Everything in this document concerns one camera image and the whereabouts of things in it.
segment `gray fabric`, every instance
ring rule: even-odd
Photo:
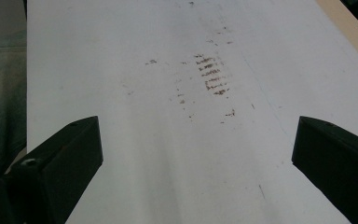
[[[0,175],[26,147],[26,32],[0,40]]]

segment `white surface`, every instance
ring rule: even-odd
[[[349,223],[291,163],[300,115],[358,134],[358,53],[316,3],[28,7],[28,148],[100,118],[104,164],[67,223]]]

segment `scuff mark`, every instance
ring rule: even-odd
[[[211,70],[203,75],[201,75],[202,77],[207,77],[209,75],[212,75],[212,74],[216,74],[216,73],[219,73],[220,72],[220,69],[214,69],[214,70]]]
[[[210,63],[210,64],[207,64],[204,66],[204,69],[207,69],[207,68],[212,68],[213,67],[213,63]]]
[[[208,82],[218,81],[218,80],[220,80],[222,78],[226,78],[226,77],[214,77],[214,78],[209,79]]]
[[[203,59],[202,61],[196,62],[196,64],[207,63],[209,61],[214,61],[214,58],[206,58],[206,59]]]
[[[231,113],[226,114],[227,117],[234,117],[235,116],[235,110],[234,108],[231,110]]]
[[[226,86],[226,85],[227,85],[227,83],[225,82],[225,83],[220,83],[220,84],[215,85],[215,86],[209,86],[209,85],[208,85],[208,81],[205,81],[205,86],[206,86],[206,90],[207,90],[207,91],[208,91],[208,90],[213,90],[213,89],[215,89],[215,88],[217,88],[217,87]]]
[[[214,94],[215,95],[223,95],[226,92],[226,90],[217,91]]]
[[[260,188],[261,195],[263,195],[264,200],[266,200],[266,196],[264,196],[264,192],[263,189],[261,188],[261,185],[258,185],[258,187]]]
[[[149,63],[145,63],[145,65],[148,65],[148,64],[150,64],[150,63],[157,63],[157,61],[154,60],[154,59],[152,59],[152,60],[149,61]]]

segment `wooden edge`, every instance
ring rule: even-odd
[[[316,0],[316,2],[358,51],[358,20],[339,0]]]

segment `black plastic piece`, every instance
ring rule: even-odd
[[[358,223],[358,136],[300,117],[292,161],[351,223]]]
[[[65,223],[102,163],[98,118],[65,126],[0,178],[0,223]]]

